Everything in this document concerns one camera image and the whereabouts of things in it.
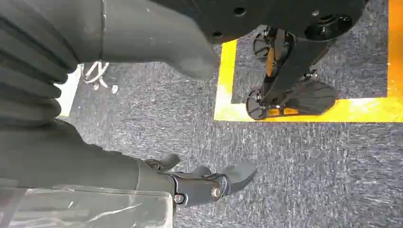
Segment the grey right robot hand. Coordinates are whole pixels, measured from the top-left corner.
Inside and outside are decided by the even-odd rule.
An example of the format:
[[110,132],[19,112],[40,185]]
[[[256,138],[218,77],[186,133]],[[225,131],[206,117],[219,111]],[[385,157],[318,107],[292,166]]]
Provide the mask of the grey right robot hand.
[[141,160],[85,143],[58,119],[57,84],[78,64],[165,62],[209,78],[220,60],[189,17],[150,0],[3,0],[0,3],[0,181],[25,188],[81,185],[164,191],[184,206],[243,190],[250,162],[171,173],[179,159]]

